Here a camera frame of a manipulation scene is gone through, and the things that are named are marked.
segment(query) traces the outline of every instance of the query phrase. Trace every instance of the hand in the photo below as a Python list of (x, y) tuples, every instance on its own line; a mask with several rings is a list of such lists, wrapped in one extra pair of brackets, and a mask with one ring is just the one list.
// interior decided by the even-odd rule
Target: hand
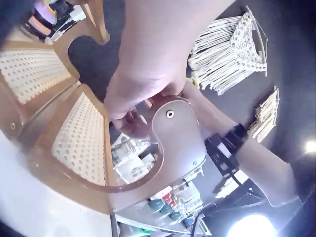
[(114, 126), (133, 138), (148, 135), (148, 126), (141, 119), (135, 106), (156, 94), (179, 94), (185, 83), (185, 66), (178, 73), (146, 73), (133, 76), (119, 66), (107, 87), (104, 104)]

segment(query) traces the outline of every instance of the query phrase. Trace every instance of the perforated panel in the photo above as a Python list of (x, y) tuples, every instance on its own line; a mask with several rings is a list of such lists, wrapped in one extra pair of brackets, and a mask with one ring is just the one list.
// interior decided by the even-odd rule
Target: perforated panel
[(20, 103), (71, 77), (53, 50), (12, 49), (0, 53), (0, 70)]
[(52, 147), (52, 155), (82, 178), (104, 186), (104, 118), (82, 93)]

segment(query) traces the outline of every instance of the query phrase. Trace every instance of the white cable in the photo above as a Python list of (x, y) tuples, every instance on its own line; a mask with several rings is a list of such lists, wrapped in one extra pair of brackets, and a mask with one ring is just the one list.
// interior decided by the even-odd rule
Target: white cable
[(66, 25), (67, 23), (71, 22), (72, 21), (72, 18), (70, 17), (68, 20), (66, 20), (66, 22), (64, 24), (61, 25), (61, 27), (58, 28), (58, 30), (55, 31), (55, 33), (51, 36), (51, 38), (54, 37), (54, 35), (64, 26)]

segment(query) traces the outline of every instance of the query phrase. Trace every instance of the black cable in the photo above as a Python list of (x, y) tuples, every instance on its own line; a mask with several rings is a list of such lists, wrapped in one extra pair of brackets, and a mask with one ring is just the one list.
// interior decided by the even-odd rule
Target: black cable
[[(242, 209), (242, 208), (249, 208), (249, 207), (254, 207), (254, 206), (261, 205), (261, 204), (266, 202), (266, 198), (261, 198), (259, 195), (255, 194), (253, 191), (247, 190), (246, 188), (244, 188), (242, 183), (235, 177), (235, 175), (231, 171), (229, 171), (229, 175), (232, 177), (232, 179), (238, 184), (238, 186), (242, 190), (244, 190), (246, 193), (258, 198), (260, 201), (256, 202), (256, 203), (251, 203), (251, 204), (248, 204), (248, 205), (243, 205), (243, 206), (232, 206), (232, 207), (227, 207), (227, 208), (215, 209), (211, 214), (208, 214), (207, 216), (211, 216), (211, 215), (213, 215), (213, 214), (215, 214), (215, 213), (217, 213), (219, 211), (231, 211), (231, 210), (237, 210), (237, 209)], [(192, 228), (192, 231), (191, 231), (191, 237), (195, 236), (196, 225), (197, 225), (197, 222), (198, 222), (200, 216), (202, 214), (204, 214), (203, 213), (204, 208), (199, 212), (199, 214), (196, 216), (196, 218), (194, 220), (193, 228)]]
[(254, 193), (253, 191), (251, 191), (251, 190), (248, 190), (248, 189), (244, 188), (243, 185), (242, 185), (242, 183), (239, 182), (239, 180), (235, 177), (235, 175), (234, 175), (231, 171), (229, 171), (229, 175), (230, 175), (230, 177), (232, 177), (232, 179), (238, 184), (238, 186), (239, 186), (242, 190), (244, 190), (246, 193), (248, 193), (248, 194), (250, 194), (250, 195), (252, 195), (252, 196), (258, 198), (259, 200), (261, 200), (261, 197), (260, 197), (259, 195), (255, 194), (255, 193)]

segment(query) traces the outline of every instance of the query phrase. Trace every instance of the fingers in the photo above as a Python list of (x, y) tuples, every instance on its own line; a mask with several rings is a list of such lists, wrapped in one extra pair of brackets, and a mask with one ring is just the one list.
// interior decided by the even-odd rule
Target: fingers
[(116, 129), (132, 137), (142, 139), (148, 136), (149, 127), (141, 118), (136, 109), (128, 112), (122, 119), (112, 120)]

